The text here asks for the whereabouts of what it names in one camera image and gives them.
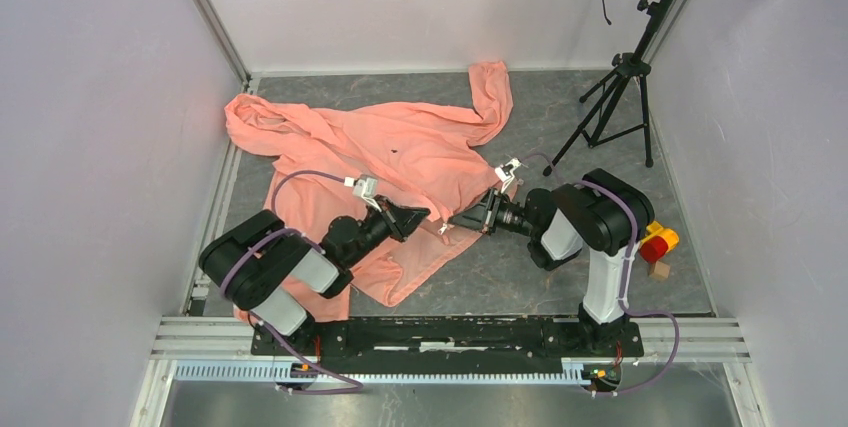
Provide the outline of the salmon pink zip jacket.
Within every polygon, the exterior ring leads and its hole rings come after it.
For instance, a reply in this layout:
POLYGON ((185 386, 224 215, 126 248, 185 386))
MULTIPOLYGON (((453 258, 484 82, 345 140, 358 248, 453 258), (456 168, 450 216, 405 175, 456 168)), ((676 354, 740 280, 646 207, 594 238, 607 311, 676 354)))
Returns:
POLYGON ((224 109, 226 130, 241 150, 272 159, 265 207, 314 241, 333 219, 366 211, 345 177, 371 175, 381 195, 430 211, 408 240, 386 241, 354 266, 352 288, 394 307, 477 241, 448 219, 500 182, 477 147, 509 120, 508 70, 482 62, 468 76, 468 107, 394 101, 341 111, 240 94, 224 109))

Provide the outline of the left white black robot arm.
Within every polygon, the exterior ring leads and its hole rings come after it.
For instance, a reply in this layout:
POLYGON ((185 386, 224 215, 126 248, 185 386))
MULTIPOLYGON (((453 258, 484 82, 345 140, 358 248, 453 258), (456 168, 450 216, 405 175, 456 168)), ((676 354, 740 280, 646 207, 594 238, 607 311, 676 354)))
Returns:
POLYGON ((207 245, 198 266, 225 299, 274 328, 288 353, 302 354, 313 344, 315 318, 282 288, 283 281, 292 278, 322 298, 334 298, 352 282, 355 264, 389 239, 408 240, 428 215, 427 208, 378 195, 364 218, 333 219, 315 243, 262 210, 207 245))

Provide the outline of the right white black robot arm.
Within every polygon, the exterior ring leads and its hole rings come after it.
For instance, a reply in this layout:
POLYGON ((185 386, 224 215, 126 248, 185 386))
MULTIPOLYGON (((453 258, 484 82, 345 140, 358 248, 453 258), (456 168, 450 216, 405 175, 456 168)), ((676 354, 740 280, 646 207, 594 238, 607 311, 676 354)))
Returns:
POLYGON ((628 315, 629 275, 647 227, 655 220, 640 190, 597 168, 554 190, 536 188, 514 202, 496 188, 453 215, 451 226, 491 235, 500 230, 528 238, 537 267, 554 270, 589 251, 589 274, 577 329, 580 347, 602 355, 618 340, 615 323, 628 315))

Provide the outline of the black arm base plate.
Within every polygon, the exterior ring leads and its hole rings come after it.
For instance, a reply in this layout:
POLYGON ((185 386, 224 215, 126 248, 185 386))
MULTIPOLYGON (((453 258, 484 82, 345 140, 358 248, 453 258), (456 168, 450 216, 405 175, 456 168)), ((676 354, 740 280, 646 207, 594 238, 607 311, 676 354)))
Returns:
POLYGON ((576 316, 389 316, 309 322, 288 337, 339 374, 542 374, 564 359, 640 357, 638 325, 591 332, 576 316))

